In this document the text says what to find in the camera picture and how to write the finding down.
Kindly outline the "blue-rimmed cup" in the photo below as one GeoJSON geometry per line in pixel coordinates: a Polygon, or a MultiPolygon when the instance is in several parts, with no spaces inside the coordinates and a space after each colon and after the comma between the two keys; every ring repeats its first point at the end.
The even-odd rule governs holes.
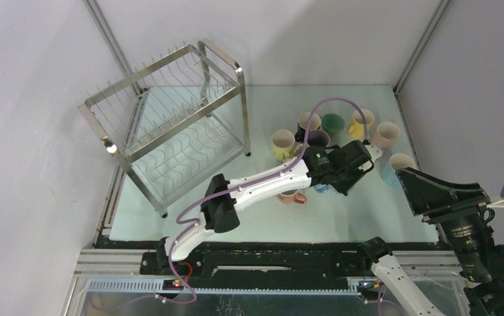
{"type": "Polygon", "coordinates": [[[330,186],[327,184],[316,184],[313,186],[313,189],[319,194],[324,194],[330,191],[330,186]]]}

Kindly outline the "mint green mug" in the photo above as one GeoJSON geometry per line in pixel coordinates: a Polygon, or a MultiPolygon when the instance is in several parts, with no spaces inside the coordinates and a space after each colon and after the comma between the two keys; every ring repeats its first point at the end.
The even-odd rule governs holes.
{"type": "Polygon", "coordinates": [[[345,121],[335,113],[328,113],[321,118],[321,127],[329,136],[335,136],[345,128],[345,121]]]}

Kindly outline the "light blue mug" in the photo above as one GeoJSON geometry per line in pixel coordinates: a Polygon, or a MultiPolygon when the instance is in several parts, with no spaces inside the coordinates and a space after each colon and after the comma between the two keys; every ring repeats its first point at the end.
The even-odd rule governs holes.
{"type": "Polygon", "coordinates": [[[385,163],[381,172],[383,182],[389,186],[398,184],[399,180],[396,172],[399,169],[405,169],[409,167],[417,169],[415,160],[411,156],[404,153],[392,154],[388,161],[385,163]]]}

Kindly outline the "yellow mug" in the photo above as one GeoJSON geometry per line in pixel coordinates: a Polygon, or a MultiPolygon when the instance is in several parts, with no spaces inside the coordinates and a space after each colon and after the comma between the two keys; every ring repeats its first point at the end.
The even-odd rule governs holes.
{"type": "Polygon", "coordinates": [[[348,134],[358,140],[363,140],[365,138],[365,127],[370,130],[371,126],[375,121],[374,113],[368,109],[361,109],[366,120],[363,120],[363,116],[358,110],[355,110],[351,117],[351,125],[348,129],[348,134]]]}

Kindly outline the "black mug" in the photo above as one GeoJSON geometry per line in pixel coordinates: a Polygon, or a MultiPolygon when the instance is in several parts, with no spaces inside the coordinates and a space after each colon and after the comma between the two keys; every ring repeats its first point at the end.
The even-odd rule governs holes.
{"type": "Polygon", "coordinates": [[[297,131],[295,133],[295,141],[302,143],[306,134],[307,128],[309,131],[319,129],[322,119],[317,114],[311,112],[303,113],[297,120],[297,131]]]}

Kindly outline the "pink faceted mug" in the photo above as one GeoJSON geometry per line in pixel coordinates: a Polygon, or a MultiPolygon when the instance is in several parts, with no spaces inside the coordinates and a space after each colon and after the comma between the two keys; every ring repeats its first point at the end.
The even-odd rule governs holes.
{"type": "Polygon", "coordinates": [[[387,121],[381,122],[369,138],[369,142],[382,151],[387,151],[393,147],[401,136],[401,129],[396,123],[387,121]]]}

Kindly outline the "orange-red cup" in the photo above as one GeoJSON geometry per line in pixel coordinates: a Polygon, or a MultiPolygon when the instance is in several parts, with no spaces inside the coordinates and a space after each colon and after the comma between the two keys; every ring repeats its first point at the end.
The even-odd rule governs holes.
{"type": "Polygon", "coordinates": [[[279,193],[276,198],[283,204],[298,203],[306,204],[308,199],[305,195],[299,192],[299,190],[289,190],[279,193]]]}

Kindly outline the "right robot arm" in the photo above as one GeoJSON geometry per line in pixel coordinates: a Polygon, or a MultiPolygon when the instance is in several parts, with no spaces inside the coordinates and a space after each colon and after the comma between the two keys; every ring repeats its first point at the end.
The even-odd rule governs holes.
{"type": "Polygon", "coordinates": [[[469,315],[504,315],[504,244],[493,239],[495,208],[504,208],[504,185],[491,198],[477,183],[455,184],[413,168],[396,172],[411,211],[439,227],[460,271],[442,271],[457,297],[465,297],[469,315]]]}

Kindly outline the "large pink mug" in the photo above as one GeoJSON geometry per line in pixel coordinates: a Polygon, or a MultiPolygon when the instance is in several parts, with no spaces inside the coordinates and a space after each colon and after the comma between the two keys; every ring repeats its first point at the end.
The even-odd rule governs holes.
{"type": "Polygon", "coordinates": [[[330,141],[330,136],[321,129],[310,130],[307,137],[308,146],[327,147],[330,141]]]}

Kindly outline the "yellow-green mug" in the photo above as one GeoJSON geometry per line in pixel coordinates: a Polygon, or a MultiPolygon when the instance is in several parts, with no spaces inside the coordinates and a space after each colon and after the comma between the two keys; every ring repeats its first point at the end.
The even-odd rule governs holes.
{"type": "Polygon", "coordinates": [[[279,129],[271,136],[271,146],[274,158],[283,163],[294,157],[296,152],[295,136],[289,130],[279,129]]]}

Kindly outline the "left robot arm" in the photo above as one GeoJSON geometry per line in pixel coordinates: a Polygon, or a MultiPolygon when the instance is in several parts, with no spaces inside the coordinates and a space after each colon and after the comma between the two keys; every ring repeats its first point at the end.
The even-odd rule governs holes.
{"type": "Polygon", "coordinates": [[[227,180],[218,174],[211,178],[205,197],[187,208],[198,207],[198,216],[188,219],[188,227],[177,237],[159,241],[155,264],[165,274],[175,273],[199,244],[213,234],[236,229],[238,212],[266,198],[316,185],[347,196],[382,155],[383,151],[368,141],[353,140],[342,147],[302,147],[298,156],[253,176],[227,180]]]}

